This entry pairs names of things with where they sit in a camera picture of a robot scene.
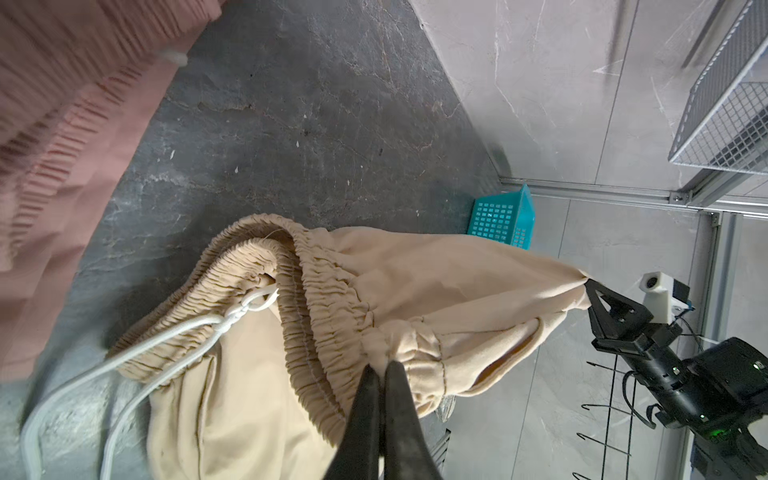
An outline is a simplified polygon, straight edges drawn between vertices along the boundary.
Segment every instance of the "plastic basket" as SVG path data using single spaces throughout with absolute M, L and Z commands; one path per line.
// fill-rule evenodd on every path
M 467 234 L 529 250 L 535 221 L 531 191 L 524 184 L 518 192 L 475 200 Z

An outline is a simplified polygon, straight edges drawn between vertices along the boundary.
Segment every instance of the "robotic arm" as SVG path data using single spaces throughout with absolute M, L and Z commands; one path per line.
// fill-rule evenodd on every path
M 585 287 L 592 303 L 592 346 L 629 365 L 624 391 L 635 376 L 657 400 L 645 416 L 632 409 L 633 414 L 656 428 L 657 409 L 663 426 L 688 427 L 695 435 L 691 463 L 707 480 L 752 480 L 768 473 L 768 450 L 747 429 L 768 413 L 768 359 L 738 338 L 678 358 L 669 345 L 682 333 L 676 319 L 689 310 L 689 288 L 661 272 L 643 277 L 643 304 L 594 280 Z

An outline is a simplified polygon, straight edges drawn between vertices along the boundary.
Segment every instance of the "pink garment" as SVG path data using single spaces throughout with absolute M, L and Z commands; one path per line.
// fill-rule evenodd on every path
M 195 28 L 174 49 L 186 52 L 202 30 Z M 31 374 L 85 247 L 176 70 L 163 59 L 137 70 L 135 83 L 122 93 L 121 106 L 82 146 L 69 175 L 31 223 L 12 270 L 0 272 L 0 381 Z
M 0 271 L 154 54 L 218 0 L 0 0 Z

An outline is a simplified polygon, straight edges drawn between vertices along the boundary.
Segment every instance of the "teal basket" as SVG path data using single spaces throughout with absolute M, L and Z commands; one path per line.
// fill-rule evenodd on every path
M 531 191 L 524 184 L 519 192 L 475 200 L 467 234 L 530 250 L 535 221 Z

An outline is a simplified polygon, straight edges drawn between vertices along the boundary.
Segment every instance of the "wire mesh basket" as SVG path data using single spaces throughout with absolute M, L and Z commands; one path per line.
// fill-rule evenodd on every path
M 523 185 L 518 192 L 475 200 L 467 234 L 529 250 L 535 221 L 531 191 Z
M 768 1 L 749 0 L 690 90 L 670 162 L 768 174 L 768 82 L 744 81 L 766 46 Z

